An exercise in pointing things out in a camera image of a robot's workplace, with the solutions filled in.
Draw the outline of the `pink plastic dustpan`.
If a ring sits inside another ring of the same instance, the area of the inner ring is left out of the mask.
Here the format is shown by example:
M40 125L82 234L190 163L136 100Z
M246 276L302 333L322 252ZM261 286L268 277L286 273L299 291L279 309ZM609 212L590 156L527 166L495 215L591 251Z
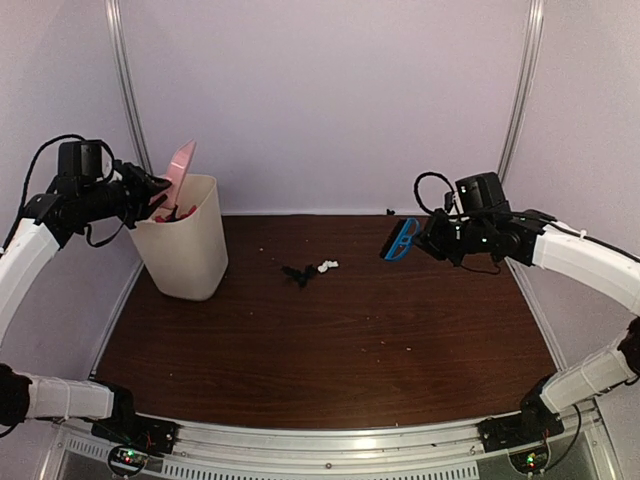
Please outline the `pink plastic dustpan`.
M181 187L188 174L195 150L196 141L190 140L181 146L173 155L165 174L165 178L171 182L171 187L166 191L166 200L162 207L173 209L177 204L177 199Z

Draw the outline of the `blue hand brush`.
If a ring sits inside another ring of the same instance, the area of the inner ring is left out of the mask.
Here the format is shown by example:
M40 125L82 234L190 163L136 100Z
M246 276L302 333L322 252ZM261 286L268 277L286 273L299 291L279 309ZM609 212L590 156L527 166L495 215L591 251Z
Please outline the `blue hand brush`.
M419 231L420 223L417 218L398 220L380 251L380 258L386 262L402 260L410 251L412 239Z

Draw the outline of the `white paper scrap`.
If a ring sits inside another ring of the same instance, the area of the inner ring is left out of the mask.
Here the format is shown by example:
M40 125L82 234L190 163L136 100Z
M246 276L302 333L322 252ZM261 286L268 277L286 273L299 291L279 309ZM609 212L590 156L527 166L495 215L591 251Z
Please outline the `white paper scrap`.
M339 262L337 260L325 260L320 265L317 266L317 271L320 274L324 274L331 269L336 269L339 267Z

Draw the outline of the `black paper scrap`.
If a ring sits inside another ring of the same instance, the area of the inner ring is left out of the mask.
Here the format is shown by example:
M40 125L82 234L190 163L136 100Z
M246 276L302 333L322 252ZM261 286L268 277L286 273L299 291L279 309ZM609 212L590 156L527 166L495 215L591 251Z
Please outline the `black paper scrap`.
M313 264L305 266L302 270L291 266L282 266L281 271L288 279L296 283L299 288L305 288L318 274L317 268Z

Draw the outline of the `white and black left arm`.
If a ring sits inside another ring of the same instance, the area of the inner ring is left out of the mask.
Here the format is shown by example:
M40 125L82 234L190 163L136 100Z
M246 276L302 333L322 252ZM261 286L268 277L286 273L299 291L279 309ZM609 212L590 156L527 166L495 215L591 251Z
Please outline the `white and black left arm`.
M141 167L112 158L100 139L63 134L38 149L57 146L57 173L43 193L21 195L9 233L1 246L1 330L14 316L45 266L75 235L91 236L97 221L116 218L122 228L135 229L167 200L170 180ZM27 420L77 418L103 420L123 444L144 433L138 415L118 405L116 388L93 381L67 380L21 373L1 366L1 424L9 430Z

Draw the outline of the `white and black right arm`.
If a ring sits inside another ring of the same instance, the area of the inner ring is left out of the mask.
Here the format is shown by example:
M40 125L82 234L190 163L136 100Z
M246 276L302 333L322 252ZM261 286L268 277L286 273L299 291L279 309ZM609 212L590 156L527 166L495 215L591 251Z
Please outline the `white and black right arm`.
M415 247L439 261L462 265L468 255L487 254L573 279L639 313L639 259L560 223L536 210L510 208L494 172L451 184L452 205L430 212L412 238ZM639 321L611 344L558 372L524 400L513 419L519 440L535 440L551 424L551 414L639 379Z

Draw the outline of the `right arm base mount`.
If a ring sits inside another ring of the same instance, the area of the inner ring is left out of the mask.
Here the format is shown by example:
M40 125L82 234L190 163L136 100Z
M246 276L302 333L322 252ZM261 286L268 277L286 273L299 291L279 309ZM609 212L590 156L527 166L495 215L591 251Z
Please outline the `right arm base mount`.
M549 439L564 432L558 413L552 413L541 399L550 375L543 377L523 397L520 411L503 417L489 417L477 424L486 453L508 450L511 465L521 474L542 474L551 466Z

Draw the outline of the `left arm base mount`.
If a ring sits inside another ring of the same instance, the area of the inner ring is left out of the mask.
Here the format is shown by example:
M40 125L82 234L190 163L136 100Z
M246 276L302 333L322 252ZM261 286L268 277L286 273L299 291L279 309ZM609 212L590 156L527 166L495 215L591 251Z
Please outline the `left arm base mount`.
M104 381L98 384L114 394L113 409L110 417L90 421L91 434L114 444L106 460L113 474L130 479L140 474L150 460L173 453L177 423L140 415L128 389Z

